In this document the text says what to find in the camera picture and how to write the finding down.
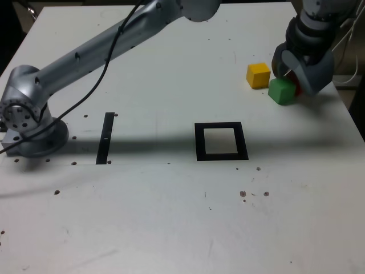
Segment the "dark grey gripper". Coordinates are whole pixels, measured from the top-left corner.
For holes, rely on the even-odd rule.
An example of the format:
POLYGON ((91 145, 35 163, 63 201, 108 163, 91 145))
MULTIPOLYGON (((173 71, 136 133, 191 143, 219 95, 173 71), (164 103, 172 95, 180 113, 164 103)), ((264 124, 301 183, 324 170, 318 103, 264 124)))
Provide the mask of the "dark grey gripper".
POLYGON ((334 56, 331 51, 316 54, 298 54, 287 50, 287 43, 275 49, 271 68, 276 78, 283 78, 289 69, 295 74, 304 93, 314 96, 326 87, 334 75, 334 56))

